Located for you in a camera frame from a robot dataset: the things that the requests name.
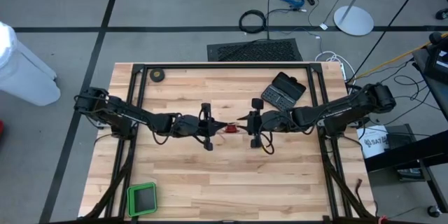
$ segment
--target green tray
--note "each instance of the green tray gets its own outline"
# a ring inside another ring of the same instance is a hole
[[[134,185],[127,189],[127,215],[129,217],[151,214],[156,210],[155,183]]]

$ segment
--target white round base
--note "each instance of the white round base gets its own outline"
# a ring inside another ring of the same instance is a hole
[[[347,8],[348,6],[343,6],[336,10],[333,17],[336,26],[343,32],[354,36],[369,34],[373,30],[373,18],[362,8],[352,6],[347,16],[340,22]]]

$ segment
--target wooden table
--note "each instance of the wooden table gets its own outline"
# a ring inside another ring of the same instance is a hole
[[[347,95],[339,64],[324,62],[322,67],[329,100]],[[132,63],[115,65],[110,95],[126,100],[131,69]],[[296,106],[311,106],[308,78],[303,69],[166,69],[166,78],[161,83],[147,79],[142,107],[153,113],[196,116],[200,104],[209,102],[216,120],[235,122],[252,110],[251,99],[260,97],[279,71],[307,86]],[[314,81],[321,103],[317,77]],[[265,103],[264,111],[271,109],[274,108]],[[105,129],[99,136],[108,133]],[[354,130],[346,135],[357,139]],[[331,216],[316,132],[309,136],[274,134],[273,155],[251,149],[250,140],[245,132],[220,132],[212,138],[211,152],[193,138],[170,139],[159,146],[149,129],[140,126],[131,185],[156,182],[158,209],[140,216],[139,220],[321,221],[323,215]],[[105,137],[96,144],[80,216],[88,213],[108,188],[117,142]],[[363,180],[359,193],[366,208],[374,213],[359,145],[340,139],[339,151],[347,185],[354,190],[357,179]],[[343,216],[339,188],[334,185],[339,215]],[[117,213],[120,192],[121,188],[115,196],[113,216]]]

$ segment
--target red object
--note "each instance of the red object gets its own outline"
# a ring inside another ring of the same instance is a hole
[[[225,128],[225,133],[237,133],[238,129],[235,124],[228,124]]]

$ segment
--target white bucket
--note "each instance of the white bucket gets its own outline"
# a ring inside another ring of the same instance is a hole
[[[50,67],[20,44],[14,30],[0,22],[0,90],[37,106],[45,106],[61,96],[53,81],[55,77],[56,73]]]

